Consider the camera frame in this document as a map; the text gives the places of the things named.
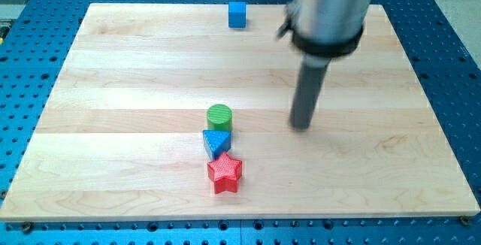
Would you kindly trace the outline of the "silver robot arm cylinder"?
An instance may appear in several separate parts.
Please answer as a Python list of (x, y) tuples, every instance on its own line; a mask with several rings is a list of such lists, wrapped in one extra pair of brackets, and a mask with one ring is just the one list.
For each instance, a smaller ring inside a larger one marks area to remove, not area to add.
[(341, 44), (361, 30), (371, 0), (293, 0), (296, 35), (319, 44)]

